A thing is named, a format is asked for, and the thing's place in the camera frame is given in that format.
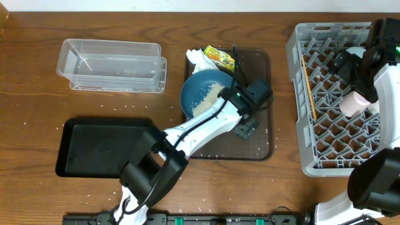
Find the light blue bowl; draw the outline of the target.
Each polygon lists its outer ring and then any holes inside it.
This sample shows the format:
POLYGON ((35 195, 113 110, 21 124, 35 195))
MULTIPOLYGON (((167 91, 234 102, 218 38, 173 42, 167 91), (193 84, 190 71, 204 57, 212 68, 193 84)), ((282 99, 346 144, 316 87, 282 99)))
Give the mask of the light blue bowl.
POLYGON ((355 54, 359 58, 363 57, 363 53, 365 51, 366 50, 362 47, 350 47, 350 48, 346 49, 346 52, 348 52, 349 54, 355 54))

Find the pink cup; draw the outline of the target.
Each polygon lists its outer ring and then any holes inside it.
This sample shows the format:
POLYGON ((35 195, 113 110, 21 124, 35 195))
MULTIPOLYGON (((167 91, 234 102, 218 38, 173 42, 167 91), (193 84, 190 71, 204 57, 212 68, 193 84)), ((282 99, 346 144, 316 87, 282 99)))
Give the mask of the pink cup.
POLYGON ((352 91, 343 97, 339 103, 339 109, 346 117, 351 118, 362 113, 370 104, 358 92, 352 91))

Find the pile of white rice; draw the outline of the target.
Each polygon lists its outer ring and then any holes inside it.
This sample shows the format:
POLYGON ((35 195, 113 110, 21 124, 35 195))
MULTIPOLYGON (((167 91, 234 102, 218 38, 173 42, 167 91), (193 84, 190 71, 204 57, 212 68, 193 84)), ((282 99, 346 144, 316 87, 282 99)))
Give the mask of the pile of white rice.
POLYGON ((192 108, 194 117, 200 115, 205 110, 209 109, 218 99, 218 94, 225 88, 218 83, 210 84, 206 89, 202 88, 205 96, 200 100, 200 103, 195 104, 192 108))

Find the dark blue plate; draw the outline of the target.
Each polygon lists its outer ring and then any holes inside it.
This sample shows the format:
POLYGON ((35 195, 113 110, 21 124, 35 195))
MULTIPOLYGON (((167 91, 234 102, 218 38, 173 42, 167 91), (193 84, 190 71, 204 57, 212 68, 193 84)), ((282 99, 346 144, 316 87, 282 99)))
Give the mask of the dark blue plate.
POLYGON ((184 82, 180 93, 180 104, 185 116, 193 118, 193 109, 206 97, 212 84, 229 87, 232 77, 218 70, 203 70, 192 74, 184 82))

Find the wooden chopstick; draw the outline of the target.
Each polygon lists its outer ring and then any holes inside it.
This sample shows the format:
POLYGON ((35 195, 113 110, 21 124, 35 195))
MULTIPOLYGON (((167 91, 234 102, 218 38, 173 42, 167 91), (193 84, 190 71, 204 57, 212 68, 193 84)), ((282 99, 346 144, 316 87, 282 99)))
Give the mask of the wooden chopstick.
POLYGON ((304 60, 304 55, 303 54, 302 54, 302 66, 303 66, 303 70, 304 70, 304 74, 305 74, 307 91, 308 91, 308 94, 309 94, 309 101, 310 101, 310 105, 311 105, 312 117, 316 121, 317 117, 316 117, 316 111, 315 111, 315 108, 314 108, 313 94, 311 92, 311 87, 310 87, 310 83, 309 83, 309 76, 308 76, 308 73, 307 73, 306 62, 304 60))

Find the white tissue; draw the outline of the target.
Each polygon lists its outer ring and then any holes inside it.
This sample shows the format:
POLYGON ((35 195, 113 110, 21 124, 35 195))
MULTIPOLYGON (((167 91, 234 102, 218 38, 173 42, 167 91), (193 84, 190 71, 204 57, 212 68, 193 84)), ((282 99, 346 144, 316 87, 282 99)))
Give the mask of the white tissue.
POLYGON ((191 64, 194 64, 192 74, 205 70, 219 70, 216 64, 211 61, 201 49, 188 49, 186 56, 191 64))

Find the cream white cup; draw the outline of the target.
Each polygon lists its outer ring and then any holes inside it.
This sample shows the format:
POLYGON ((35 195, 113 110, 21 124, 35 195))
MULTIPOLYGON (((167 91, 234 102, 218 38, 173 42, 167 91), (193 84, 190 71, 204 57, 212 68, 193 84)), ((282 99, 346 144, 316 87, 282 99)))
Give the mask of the cream white cup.
POLYGON ((371 114, 377 114, 379 113, 379 101, 376 101, 375 103, 370 104, 367 109, 371 114))

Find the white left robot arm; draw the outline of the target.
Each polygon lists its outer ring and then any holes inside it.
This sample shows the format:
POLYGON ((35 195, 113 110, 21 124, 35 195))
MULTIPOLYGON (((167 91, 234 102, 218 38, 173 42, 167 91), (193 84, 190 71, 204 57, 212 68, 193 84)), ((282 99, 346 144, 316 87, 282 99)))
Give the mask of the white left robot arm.
POLYGON ((224 88, 207 110, 185 123, 146 131, 121 169, 122 199, 115 224, 144 224, 148 209, 177 183, 189 157, 217 136, 233 131, 247 140, 259 126, 254 115, 273 96, 263 80, 224 88))

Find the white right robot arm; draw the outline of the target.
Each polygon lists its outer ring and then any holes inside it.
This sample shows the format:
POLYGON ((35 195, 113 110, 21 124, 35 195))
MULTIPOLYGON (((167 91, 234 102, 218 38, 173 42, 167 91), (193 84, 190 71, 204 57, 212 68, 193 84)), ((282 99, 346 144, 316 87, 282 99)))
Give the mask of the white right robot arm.
POLYGON ((377 153, 352 170, 347 191, 316 205, 313 224, 377 224, 399 215, 399 20, 371 24, 365 50, 351 47, 331 68, 351 85, 339 108, 352 117, 379 104, 377 153))

